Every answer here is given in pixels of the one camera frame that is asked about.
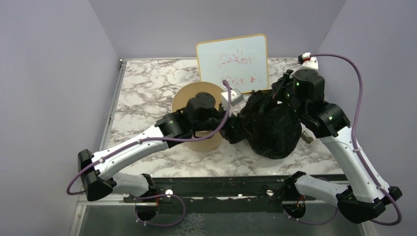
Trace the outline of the beige cylindrical trash bin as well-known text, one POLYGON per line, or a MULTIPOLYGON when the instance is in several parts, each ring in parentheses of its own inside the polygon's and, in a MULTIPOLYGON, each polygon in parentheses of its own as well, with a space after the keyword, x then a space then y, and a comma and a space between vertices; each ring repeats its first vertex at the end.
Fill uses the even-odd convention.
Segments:
MULTIPOLYGON (((172 112, 186 106, 189 99, 195 97, 198 93, 206 92, 211 94, 215 100, 215 109, 218 110, 219 104, 222 101, 221 93, 224 91, 222 87, 209 82, 194 82, 183 86, 174 96, 172 101, 172 112)), ((209 152, 217 148, 223 138, 219 132, 217 132, 212 138, 198 141, 198 142, 186 142, 183 145, 188 146, 190 149, 197 152, 209 152)))

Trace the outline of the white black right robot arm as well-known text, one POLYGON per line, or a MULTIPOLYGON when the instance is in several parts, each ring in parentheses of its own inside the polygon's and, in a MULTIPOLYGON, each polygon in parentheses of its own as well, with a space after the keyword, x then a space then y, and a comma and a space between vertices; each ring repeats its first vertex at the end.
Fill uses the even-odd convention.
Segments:
POLYGON ((402 191, 378 174, 352 137, 353 127, 344 111, 324 99, 325 80, 314 69, 287 70, 272 85, 273 97, 288 105, 299 121, 331 152, 347 184, 337 184, 298 171, 275 192, 283 200, 312 197, 337 208, 350 222, 373 221, 402 191))

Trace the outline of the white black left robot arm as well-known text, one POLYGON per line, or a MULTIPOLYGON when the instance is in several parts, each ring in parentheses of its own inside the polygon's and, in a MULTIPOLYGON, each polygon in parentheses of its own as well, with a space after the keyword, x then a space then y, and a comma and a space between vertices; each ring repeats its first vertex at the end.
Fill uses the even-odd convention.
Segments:
POLYGON ((127 194, 143 202, 153 199, 156 187, 149 174, 121 173, 125 167, 151 154, 185 142, 203 141, 219 134, 230 143, 244 138, 232 108, 244 101, 237 90, 222 92, 220 102, 200 92, 185 107, 164 115, 136 137, 112 148, 79 152, 79 173, 84 193, 90 202, 110 194, 127 194))

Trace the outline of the black plastic trash bag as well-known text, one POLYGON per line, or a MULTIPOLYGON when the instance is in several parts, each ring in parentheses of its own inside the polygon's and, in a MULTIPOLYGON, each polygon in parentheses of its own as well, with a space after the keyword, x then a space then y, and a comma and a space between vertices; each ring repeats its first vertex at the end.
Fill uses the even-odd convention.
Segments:
POLYGON ((252 91, 239 112, 252 150, 269 159, 283 159, 296 148, 302 126, 294 110, 278 103, 271 90, 252 91))

